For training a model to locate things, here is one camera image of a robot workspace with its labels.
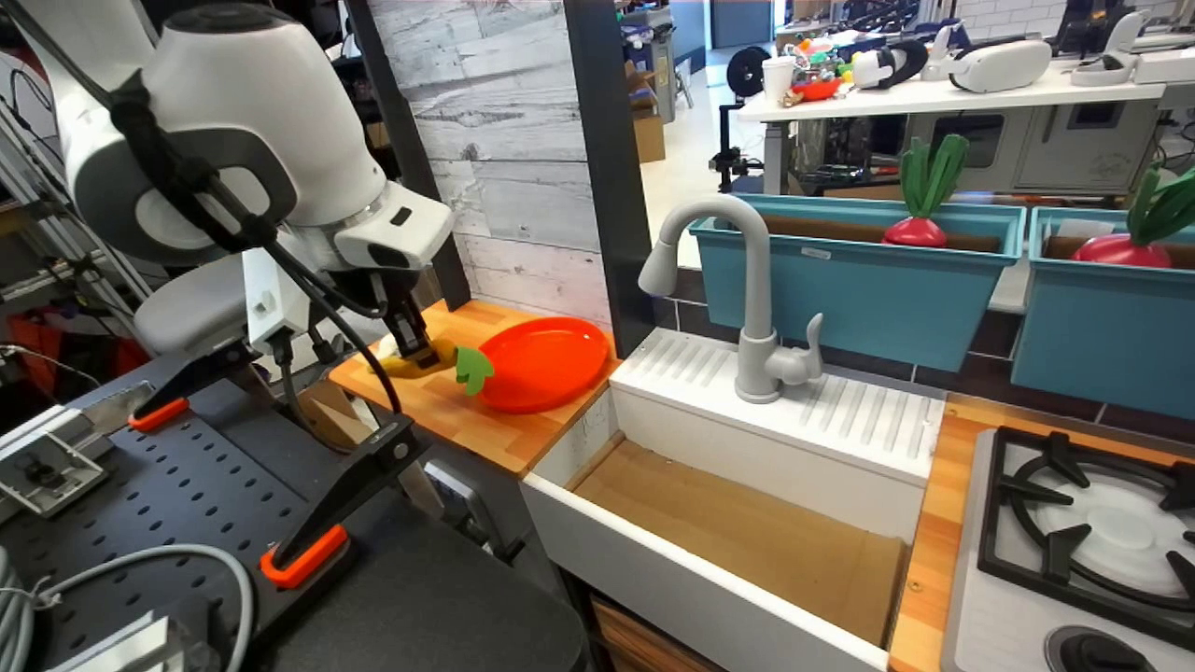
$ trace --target white table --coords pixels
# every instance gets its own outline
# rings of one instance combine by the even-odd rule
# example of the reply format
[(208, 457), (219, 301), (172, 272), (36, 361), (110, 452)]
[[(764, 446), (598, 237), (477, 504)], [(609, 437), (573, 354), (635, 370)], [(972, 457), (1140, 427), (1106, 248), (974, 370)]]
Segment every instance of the white table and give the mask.
[(1167, 86), (1073, 86), (1076, 62), (1052, 62), (1036, 86), (1007, 94), (964, 94), (951, 81), (904, 81), (893, 91), (850, 91), (839, 102), (814, 102), (782, 110), (764, 96), (742, 105), (742, 121), (764, 123), (764, 194), (783, 192), (793, 167), (787, 131), (793, 123), (860, 121), (860, 116), (950, 116), (950, 112), (995, 112), (995, 110), (1062, 110), (1062, 105), (1106, 105), (1106, 102), (1163, 102)]

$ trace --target floor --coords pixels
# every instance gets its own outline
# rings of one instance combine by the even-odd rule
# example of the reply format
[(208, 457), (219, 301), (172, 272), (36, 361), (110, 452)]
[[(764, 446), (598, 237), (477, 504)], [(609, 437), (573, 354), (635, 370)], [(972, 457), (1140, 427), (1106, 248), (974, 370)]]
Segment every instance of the floor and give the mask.
[[(652, 238), (681, 203), (694, 194), (718, 194), (718, 172), (708, 167), (708, 158), (718, 153), (718, 105), (736, 102), (736, 94), (725, 86), (725, 62), (727, 54), (708, 54), (707, 70), (691, 74), (681, 66), (691, 105), (681, 96), (675, 121), (665, 123), (665, 161), (643, 165), (643, 199)], [(733, 146), (741, 146), (751, 161), (761, 161), (761, 123), (733, 116)], [(681, 242), (681, 267), (703, 268), (700, 242), (691, 237)]]

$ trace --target faucet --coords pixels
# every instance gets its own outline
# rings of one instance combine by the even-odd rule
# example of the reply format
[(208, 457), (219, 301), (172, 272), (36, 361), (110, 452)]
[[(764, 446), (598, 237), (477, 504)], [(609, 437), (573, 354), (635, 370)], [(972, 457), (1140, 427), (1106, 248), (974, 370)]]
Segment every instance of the faucet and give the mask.
[(650, 250), (639, 286), (657, 299), (674, 299), (675, 286), (675, 242), (694, 217), (718, 217), (746, 238), (746, 294), (741, 328), (741, 377), (736, 393), (751, 405), (769, 405), (783, 387), (823, 377), (823, 315), (808, 324), (812, 352), (778, 347), (772, 324), (772, 250), (769, 223), (741, 199), (708, 194), (669, 214), (662, 238)]

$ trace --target white sink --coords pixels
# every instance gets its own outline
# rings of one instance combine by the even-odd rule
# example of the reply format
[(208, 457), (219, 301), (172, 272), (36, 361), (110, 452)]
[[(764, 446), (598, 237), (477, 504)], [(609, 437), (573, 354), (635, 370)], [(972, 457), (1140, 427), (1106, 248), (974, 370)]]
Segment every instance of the white sink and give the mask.
[(940, 407), (936, 396), (839, 372), (808, 396), (742, 405), (733, 344), (657, 328), (525, 474), (523, 496), (563, 573), (725, 667), (888, 667), (885, 642), (865, 642), (755, 588), (579, 496), (574, 487), (618, 440), (635, 440), (674, 463), (906, 547)]

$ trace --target stove burner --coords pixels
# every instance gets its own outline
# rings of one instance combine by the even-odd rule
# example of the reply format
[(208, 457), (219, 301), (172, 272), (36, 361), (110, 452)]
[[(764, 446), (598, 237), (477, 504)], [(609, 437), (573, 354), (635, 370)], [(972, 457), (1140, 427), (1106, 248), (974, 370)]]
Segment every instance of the stove burner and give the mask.
[(1195, 467), (997, 430), (980, 569), (1195, 650)]
[(1058, 626), (1046, 660), (1048, 672), (1155, 672), (1140, 650), (1092, 626)]

